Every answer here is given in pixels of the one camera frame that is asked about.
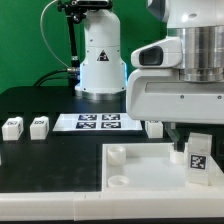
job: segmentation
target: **green backdrop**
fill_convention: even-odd
[[[40,32],[40,16],[52,0],[1,0],[0,7],[0,93],[15,86],[31,86],[42,75],[64,68],[46,48]],[[157,21],[146,9],[146,0],[113,0],[113,12],[121,21],[121,55],[128,73],[134,68],[131,53],[163,38],[165,24]],[[56,4],[45,14],[44,29],[54,52],[70,63],[68,31],[64,13]],[[76,25],[77,47],[84,58],[83,26]],[[47,85],[65,85],[62,81]]]

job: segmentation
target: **black cable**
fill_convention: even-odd
[[[59,79],[69,79],[69,76],[67,76],[67,77],[46,78],[46,79],[42,80],[41,82],[39,82],[39,83],[36,85],[36,87],[41,86],[44,82],[51,81],[51,80],[59,80]]]
[[[44,79],[52,76],[52,75],[55,75],[55,74],[58,74],[58,73],[63,73],[63,72],[67,72],[67,69],[61,69],[61,70],[56,70],[56,71],[52,71],[52,72],[49,72],[47,73],[46,75],[42,76],[41,78],[39,78],[34,84],[33,86],[38,86],[38,84],[40,82],[42,82]]]

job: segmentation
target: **black table surface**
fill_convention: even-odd
[[[68,87],[16,87],[8,89],[0,95],[0,105],[1,126],[10,117],[21,116],[24,120],[24,132],[18,141],[4,142],[0,136],[2,157],[0,193],[100,191],[102,144],[158,141],[149,140],[144,130],[52,131],[61,113],[125,113],[125,97],[114,101],[97,102],[72,96],[71,89]],[[39,116],[49,117],[50,131],[46,140],[31,141],[29,126],[33,119]],[[223,219],[110,221],[110,223],[223,222]],[[48,221],[43,223],[70,222]]]

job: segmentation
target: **white foam block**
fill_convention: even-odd
[[[163,123],[160,121],[146,121],[145,130],[149,138],[163,138]]]
[[[44,140],[49,132],[49,118],[37,117],[30,125],[31,140]]]
[[[18,140],[23,130],[23,118],[9,118],[2,126],[3,141]]]

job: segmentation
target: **white plastic block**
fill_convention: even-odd
[[[149,138],[163,138],[163,123],[160,121],[146,121],[145,130]]]
[[[49,118],[37,117],[30,125],[30,137],[31,140],[44,140],[47,137],[49,131]]]
[[[212,136],[191,133],[188,142],[187,181],[209,185]]]
[[[174,150],[174,147],[170,150],[170,162],[176,165],[184,164],[184,153]]]
[[[3,141],[18,140],[23,130],[23,118],[9,118],[2,126]]]

